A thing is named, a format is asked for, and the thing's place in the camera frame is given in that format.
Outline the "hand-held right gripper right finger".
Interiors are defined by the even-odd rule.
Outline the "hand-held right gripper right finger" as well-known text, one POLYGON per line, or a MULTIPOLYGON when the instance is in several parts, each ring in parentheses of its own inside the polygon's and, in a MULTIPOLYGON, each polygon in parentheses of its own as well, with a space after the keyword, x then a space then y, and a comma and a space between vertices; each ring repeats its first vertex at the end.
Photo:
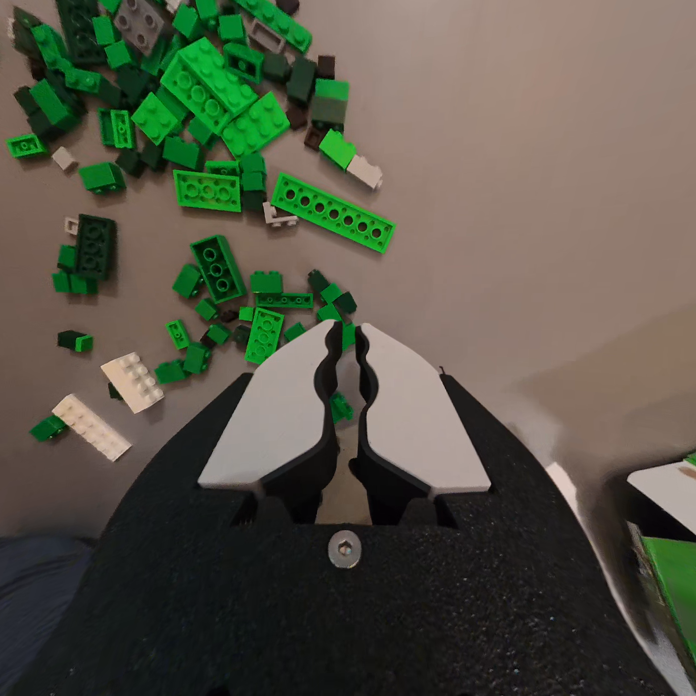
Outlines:
POLYGON ((353 476, 373 525, 398 525, 412 500, 488 493, 492 482, 443 375, 413 349, 364 323, 356 360, 365 405, 353 476))

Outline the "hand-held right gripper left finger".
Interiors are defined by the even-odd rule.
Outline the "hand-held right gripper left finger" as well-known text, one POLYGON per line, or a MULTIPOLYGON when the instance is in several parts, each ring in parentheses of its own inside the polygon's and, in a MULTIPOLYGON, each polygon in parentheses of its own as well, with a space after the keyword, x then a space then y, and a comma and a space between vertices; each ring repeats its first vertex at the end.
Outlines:
POLYGON ((278 498, 295 523, 314 524, 340 450, 329 401, 342 354, 343 325, 325 320, 259 365, 198 486, 278 498))

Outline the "pile of green toy bricks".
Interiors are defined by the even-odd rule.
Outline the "pile of green toy bricks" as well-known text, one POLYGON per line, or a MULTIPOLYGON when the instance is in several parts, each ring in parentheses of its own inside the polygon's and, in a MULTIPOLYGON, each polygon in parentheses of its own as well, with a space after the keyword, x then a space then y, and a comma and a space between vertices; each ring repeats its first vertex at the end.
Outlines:
MULTIPOLYGON (((5 140, 10 157, 50 158, 91 196, 169 170, 179 208, 234 215, 264 216, 273 192, 262 151, 291 130, 308 127, 303 144, 346 172, 358 154, 344 136, 349 82, 335 80, 334 56, 307 58, 312 34, 293 18, 298 2, 158 1, 167 28, 149 57, 116 28, 120 2, 56 1, 62 33, 13 6, 8 36, 34 84, 13 93, 29 131, 5 140)), ((177 357, 148 369, 164 397, 164 386, 204 374, 217 346, 232 341, 258 365, 306 331, 301 322, 283 330, 278 310, 319 302, 318 322, 355 324, 352 292, 317 269, 308 291, 286 291, 281 273, 259 269, 247 288, 225 236, 192 241, 188 253, 171 289, 196 300, 207 324, 199 339, 179 318, 164 324, 177 357)))

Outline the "grey desk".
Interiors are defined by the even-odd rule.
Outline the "grey desk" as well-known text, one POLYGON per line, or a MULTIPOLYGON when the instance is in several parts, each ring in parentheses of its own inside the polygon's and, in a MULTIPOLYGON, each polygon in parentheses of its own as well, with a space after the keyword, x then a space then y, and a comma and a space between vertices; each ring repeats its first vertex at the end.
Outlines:
POLYGON ((1 534, 96 537, 153 454, 253 370, 235 346, 142 414, 102 363, 177 352, 205 322, 172 283, 228 238, 245 281, 311 269, 443 367, 590 506, 605 481, 695 448, 695 2, 302 1, 311 57, 350 83, 345 134, 372 193, 287 133, 281 171, 395 222, 373 253, 316 225, 179 208, 170 171, 91 196, 16 161, 30 84, 1 2, 1 534), (132 447, 111 462, 51 410, 74 394, 132 447))

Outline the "white studded toy plate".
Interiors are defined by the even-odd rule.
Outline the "white studded toy plate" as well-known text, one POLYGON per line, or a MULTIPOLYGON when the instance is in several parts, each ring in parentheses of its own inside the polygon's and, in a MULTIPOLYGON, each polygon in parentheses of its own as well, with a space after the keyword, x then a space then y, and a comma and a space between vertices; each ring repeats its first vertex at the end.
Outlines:
POLYGON ((66 395, 51 412, 111 462, 117 461, 132 447, 74 394, 66 395))

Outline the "long green holed plate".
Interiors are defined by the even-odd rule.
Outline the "long green holed plate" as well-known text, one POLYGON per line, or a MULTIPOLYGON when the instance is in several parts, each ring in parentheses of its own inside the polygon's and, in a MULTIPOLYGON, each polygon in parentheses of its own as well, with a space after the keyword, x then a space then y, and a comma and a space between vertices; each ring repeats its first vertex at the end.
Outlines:
POLYGON ((271 203, 380 254, 387 251, 396 228, 394 222, 284 172, 278 174, 271 203))

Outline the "white angled toy brick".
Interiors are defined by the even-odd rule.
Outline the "white angled toy brick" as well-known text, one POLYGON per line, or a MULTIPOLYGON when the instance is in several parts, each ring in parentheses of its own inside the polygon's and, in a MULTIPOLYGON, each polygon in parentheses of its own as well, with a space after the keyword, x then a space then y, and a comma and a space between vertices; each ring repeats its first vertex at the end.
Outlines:
POLYGON ((346 172, 373 191, 381 188, 384 180, 382 170, 359 154, 355 154, 346 167, 346 172))

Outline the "person's leg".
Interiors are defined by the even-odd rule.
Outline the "person's leg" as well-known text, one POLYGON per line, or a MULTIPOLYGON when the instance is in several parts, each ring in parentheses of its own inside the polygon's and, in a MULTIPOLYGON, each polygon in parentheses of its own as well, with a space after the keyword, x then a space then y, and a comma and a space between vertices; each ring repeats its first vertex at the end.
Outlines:
POLYGON ((61 621, 93 546, 70 536, 1 538, 2 695, 8 695, 61 621))

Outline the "green cardboard toy box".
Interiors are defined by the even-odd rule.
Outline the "green cardboard toy box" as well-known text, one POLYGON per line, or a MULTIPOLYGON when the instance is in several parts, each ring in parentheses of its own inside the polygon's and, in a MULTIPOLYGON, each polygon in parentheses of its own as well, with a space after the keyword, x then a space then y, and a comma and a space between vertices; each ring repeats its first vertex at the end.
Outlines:
POLYGON ((677 695, 695 694, 695 452, 605 481, 595 506, 546 472, 586 533, 639 646, 677 695))

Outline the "grey toy plate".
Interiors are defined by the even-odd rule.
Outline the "grey toy plate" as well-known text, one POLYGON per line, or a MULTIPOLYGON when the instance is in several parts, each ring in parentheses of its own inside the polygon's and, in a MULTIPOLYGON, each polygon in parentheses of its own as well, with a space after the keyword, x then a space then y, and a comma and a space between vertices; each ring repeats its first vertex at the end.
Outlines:
POLYGON ((144 57, 149 57, 166 32, 167 23, 150 1, 121 1, 114 23, 122 38, 144 57))

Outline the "light grey bracket piece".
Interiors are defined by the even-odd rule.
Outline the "light grey bracket piece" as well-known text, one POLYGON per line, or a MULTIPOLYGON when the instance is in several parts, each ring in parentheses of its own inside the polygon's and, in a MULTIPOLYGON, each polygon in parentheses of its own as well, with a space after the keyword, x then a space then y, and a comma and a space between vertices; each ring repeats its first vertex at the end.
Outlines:
POLYGON ((278 213, 278 210, 268 201, 262 203, 262 209, 266 224, 273 228, 295 226, 299 222, 299 218, 296 215, 278 213))

